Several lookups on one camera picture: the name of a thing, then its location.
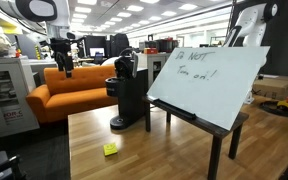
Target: gray carpet floor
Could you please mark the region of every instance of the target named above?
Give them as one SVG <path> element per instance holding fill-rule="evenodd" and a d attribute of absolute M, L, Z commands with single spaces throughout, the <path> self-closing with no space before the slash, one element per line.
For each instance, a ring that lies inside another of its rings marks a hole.
<path fill-rule="evenodd" d="M 28 180 L 69 180 L 67 120 L 0 138 L 0 151 L 20 155 Z"/>

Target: whiteboard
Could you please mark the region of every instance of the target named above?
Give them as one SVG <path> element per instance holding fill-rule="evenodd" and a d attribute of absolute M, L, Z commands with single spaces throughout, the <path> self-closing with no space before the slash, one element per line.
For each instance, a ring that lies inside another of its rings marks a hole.
<path fill-rule="evenodd" d="M 147 95 L 230 130 L 268 50 L 176 48 Z"/>

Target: yellow sticky note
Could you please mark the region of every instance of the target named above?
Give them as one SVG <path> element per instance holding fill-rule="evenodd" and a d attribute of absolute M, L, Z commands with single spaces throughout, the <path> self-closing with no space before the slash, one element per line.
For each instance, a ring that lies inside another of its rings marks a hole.
<path fill-rule="evenodd" d="M 105 144 L 103 149 L 105 156 L 117 153 L 117 147 L 115 143 Z"/>

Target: wooden easel leg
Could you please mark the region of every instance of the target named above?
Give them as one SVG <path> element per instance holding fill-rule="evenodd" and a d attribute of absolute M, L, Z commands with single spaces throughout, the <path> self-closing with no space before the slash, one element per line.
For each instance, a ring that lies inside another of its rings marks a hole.
<path fill-rule="evenodd" d="M 238 144 L 239 144 L 240 136 L 241 136 L 241 132 L 242 132 L 242 126 L 243 126 L 243 124 L 241 124 L 239 127 L 237 127 L 233 131 L 230 152 L 228 154 L 228 157 L 231 159 L 235 159 L 235 157 L 236 157 L 237 148 L 238 148 Z"/>
<path fill-rule="evenodd" d="M 151 131 L 151 107 L 150 103 L 144 103 L 144 108 L 145 108 L 145 127 L 146 131 L 150 132 Z"/>
<path fill-rule="evenodd" d="M 221 147 L 222 147 L 222 139 L 213 136 L 210 165 L 208 168 L 208 177 L 207 177 L 208 180 L 216 179 L 218 162 L 220 161 Z"/>
<path fill-rule="evenodd" d="M 166 122 L 170 123 L 171 122 L 171 113 L 166 112 Z"/>

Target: white cabinet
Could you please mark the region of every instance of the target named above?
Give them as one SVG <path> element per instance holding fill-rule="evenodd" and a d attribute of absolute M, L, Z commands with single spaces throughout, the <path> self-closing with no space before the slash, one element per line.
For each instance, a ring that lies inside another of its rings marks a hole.
<path fill-rule="evenodd" d="M 162 70 L 164 64 L 171 54 L 137 54 L 138 67 L 148 69 L 148 86 L 151 87 L 153 81 Z"/>
<path fill-rule="evenodd" d="M 0 59 L 0 137 L 39 128 L 25 97 L 29 89 L 19 59 Z"/>

